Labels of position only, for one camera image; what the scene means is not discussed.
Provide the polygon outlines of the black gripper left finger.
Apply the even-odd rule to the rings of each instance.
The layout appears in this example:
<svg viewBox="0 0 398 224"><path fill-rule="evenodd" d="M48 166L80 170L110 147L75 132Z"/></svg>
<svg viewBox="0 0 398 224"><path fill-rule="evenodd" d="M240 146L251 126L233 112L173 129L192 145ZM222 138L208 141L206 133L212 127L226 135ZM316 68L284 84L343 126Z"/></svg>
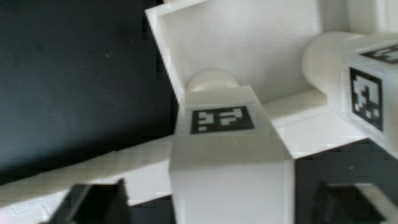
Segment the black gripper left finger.
<svg viewBox="0 0 398 224"><path fill-rule="evenodd" d="M132 224L125 180L75 184L43 224Z"/></svg>

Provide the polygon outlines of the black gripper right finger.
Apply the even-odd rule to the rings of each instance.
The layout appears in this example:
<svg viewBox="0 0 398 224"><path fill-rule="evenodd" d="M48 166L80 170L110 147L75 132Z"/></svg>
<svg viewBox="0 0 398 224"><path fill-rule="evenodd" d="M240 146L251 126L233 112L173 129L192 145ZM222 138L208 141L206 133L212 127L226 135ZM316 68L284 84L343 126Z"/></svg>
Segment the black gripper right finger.
<svg viewBox="0 0 398 224"><path fill-rule="evenodd" d="M398 205L373 183L320 182L311 224L398 224Z"/></svg>

